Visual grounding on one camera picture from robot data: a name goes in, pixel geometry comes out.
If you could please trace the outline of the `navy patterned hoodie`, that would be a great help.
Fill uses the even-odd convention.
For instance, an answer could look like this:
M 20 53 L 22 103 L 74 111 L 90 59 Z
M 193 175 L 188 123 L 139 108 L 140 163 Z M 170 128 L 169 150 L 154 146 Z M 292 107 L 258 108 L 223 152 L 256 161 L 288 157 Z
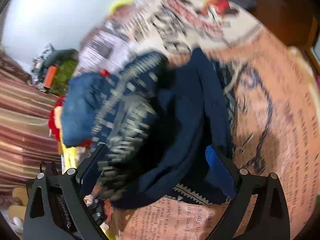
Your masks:
M 157 94 L 158 117 L 112 204 L 136 209 L 164 196 L 222 204 L 236 196 L 236 181 L 221 160 L 232 156 L 232 113 L 221 69 L 196 48 L 183 67 L 168 72 Z

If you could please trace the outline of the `striped maroon curtain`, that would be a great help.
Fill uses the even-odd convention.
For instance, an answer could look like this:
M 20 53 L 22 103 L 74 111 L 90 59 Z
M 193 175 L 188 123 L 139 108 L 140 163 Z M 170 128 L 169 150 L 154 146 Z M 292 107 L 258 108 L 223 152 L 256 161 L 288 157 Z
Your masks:
M 31 77 L 1 51 L 0 130 L 1 207 L 16 204 L 12 191 L 34 179 L 41 163 L 61 168 L 57 141 L 49 134 L 48 120 L 57 96 L 31 87 Z

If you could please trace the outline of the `red and cream plush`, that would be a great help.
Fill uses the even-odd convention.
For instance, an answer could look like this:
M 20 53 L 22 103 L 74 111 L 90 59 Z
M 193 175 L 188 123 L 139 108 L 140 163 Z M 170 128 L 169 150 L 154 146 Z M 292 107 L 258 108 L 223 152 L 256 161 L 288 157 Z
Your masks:
M 58 97 L 53 109 L 50 112 L 48 128 L 57 142 L 60 142 L 61 114 L 65 95 Z

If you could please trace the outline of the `newspaper print bed sheet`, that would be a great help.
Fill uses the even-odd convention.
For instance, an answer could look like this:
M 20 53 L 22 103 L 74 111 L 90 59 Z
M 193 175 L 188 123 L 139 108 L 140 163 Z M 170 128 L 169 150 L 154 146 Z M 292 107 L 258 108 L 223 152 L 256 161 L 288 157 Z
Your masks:
M 203 5 L 208 0 L 189 0 Z M 200 37 L 191 8 L 169 0 L 138 0 L 119 21 L 142 53 L 180 41 L 198 43 L 236 78 L 232 94 L 233 160 L 255 175 L 278 175 L 289 210 L 290 238 L 305 229 L 319 192 L 319 91 L 300 52 L 285 46 L 244 9 L 212 41 Z

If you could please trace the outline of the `folded blue jeans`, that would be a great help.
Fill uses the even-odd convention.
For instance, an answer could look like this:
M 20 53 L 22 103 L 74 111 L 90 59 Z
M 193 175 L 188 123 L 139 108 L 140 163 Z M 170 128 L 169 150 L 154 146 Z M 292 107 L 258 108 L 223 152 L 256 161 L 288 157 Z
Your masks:
M 79 146 L 92 139 L 95 117 L 115 84 L 113 76 L 100 73 L 85 73 L 70 80 L 61 114 L 65 146 Z

